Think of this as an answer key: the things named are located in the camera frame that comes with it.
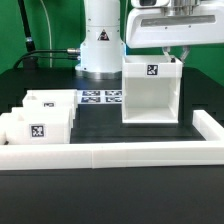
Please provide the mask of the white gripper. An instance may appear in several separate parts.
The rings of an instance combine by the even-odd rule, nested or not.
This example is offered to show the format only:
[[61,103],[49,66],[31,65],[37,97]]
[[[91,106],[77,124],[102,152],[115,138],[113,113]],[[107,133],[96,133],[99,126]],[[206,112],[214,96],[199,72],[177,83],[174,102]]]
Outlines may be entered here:
[[190,46],[224,43],[224,0],[131,0],[126,28],[130,48],[162,47],[171,61],[170,47],[183,46],[185,62]]

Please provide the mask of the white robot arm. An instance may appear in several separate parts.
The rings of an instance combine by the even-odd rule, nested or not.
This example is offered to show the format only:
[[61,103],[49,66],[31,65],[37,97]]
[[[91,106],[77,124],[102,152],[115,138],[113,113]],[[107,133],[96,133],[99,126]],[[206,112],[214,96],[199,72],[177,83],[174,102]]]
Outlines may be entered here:
[[127,48],[224,43],[224,0],[130,0],[120,37],[120,0],[84,0],[86,37],[76,70],[116,77]]

